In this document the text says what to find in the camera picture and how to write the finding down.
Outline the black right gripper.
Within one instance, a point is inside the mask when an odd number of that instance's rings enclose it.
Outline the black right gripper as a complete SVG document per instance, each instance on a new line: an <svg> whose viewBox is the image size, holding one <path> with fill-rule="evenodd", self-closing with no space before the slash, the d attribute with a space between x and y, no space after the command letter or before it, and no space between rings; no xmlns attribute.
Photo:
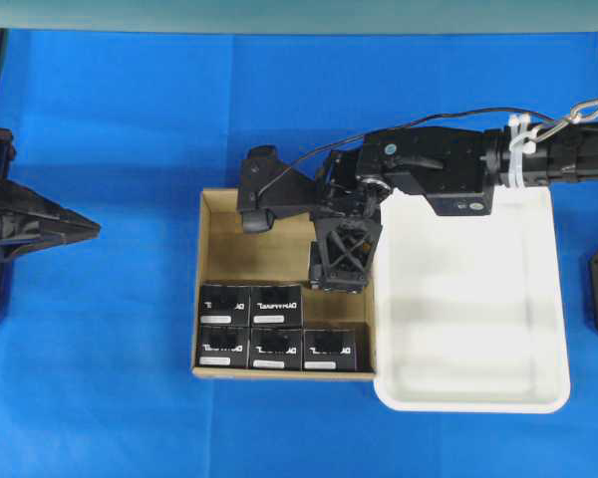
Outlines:
<svg viewBox="0 0 598 478"><path fill-rule="evenodd" d="M380 204L393 189L357 178L358 149L333 150L316 175L317 203L309 218L308 280L314 290L359 294L367 287L383 229Z"/></svg>

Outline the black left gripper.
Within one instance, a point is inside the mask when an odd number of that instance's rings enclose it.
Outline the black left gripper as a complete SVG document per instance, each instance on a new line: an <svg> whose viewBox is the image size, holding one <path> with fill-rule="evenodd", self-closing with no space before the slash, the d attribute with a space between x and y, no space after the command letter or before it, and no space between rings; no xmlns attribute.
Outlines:
<svg viewBox="0 0 598 478"><path fill-rule="evenodd" d="M8 178L13 135L0 128L0 292L4 265L25 254L96 238L101 226Z"/></svg>

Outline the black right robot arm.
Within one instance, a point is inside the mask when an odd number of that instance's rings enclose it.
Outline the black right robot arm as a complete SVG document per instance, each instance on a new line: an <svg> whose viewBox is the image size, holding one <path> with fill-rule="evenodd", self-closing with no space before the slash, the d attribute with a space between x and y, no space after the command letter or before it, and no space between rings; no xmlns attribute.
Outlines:
<svg viewBox="0 0 598 478"><path fill-rule="evenodd" d="M311 288L359 293L394 191L420 196L441 217L490 214L494 190L598 180L598 123L568 125L541 140L519 130L440 126L384 129L349 150L330 151L316 176L310 213Z"/></svg>

